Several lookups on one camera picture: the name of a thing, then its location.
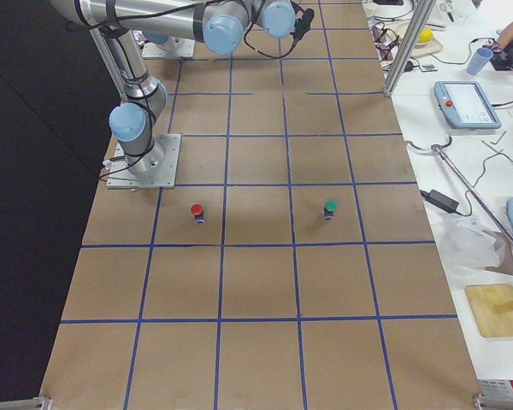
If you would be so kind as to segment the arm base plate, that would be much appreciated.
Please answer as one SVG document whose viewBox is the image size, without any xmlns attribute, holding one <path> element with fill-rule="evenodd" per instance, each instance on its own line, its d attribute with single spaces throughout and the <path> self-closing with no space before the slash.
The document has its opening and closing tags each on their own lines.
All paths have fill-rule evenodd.
<svg viewBox="0 0 513 410">
<path fill-rule="evenodd" d="M 115 156 L 106 186 L 109 189 L 173 189 L 181 144 L 180 134 L 160 134 L 154 136 L 154 147 L 133 167 L 125 170 L 124 152 L 119 143 L 115 146 Z"/>
<path fill-rule="evenodd" d="M 191 59 L 195 43 L 191 39 L 173 37 L 170 37 L 163 44 L 155 44 L 148 41 L 142 49 L 142 57 L 146 60 Z"/>
</svg>

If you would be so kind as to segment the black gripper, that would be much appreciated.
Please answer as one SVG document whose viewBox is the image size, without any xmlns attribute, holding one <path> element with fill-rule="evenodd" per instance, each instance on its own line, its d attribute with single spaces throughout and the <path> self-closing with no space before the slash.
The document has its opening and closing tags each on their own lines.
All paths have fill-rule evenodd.
<svg viewBox="0 0 513 410">
<path fill-rule="evenodd" d="M 292 37 L 294 41 L 300 41 L 304 35 L 310 30 L 311 23 L 315 17 L 313 9 L 304 9 L 302 16 L 297 18 L 294 25 Z"/>
</svg>

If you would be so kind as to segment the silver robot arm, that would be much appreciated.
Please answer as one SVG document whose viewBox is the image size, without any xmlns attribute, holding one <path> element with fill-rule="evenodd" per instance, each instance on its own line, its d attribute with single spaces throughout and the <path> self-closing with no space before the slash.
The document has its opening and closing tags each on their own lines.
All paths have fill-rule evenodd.
<svg viewBox="0 0 513 410">
<path fill-rule="evenodd" d="M 168 92 L 147 69 L 133 35 L 153 43 L 194 40 L 218 56 L 229 56 L 254 26 L 272 38 L 292 36 L 297 44 L 310 29 L 313 9 L 293 1 L 54 1 L 52 7 L 92 36 L 121 104 L 109 127 L 121 157 L 103 175 L 111 189 L 172 188 L 180 152 L 179 134 L 157 135 L 156 120 Z"/>
</svg>

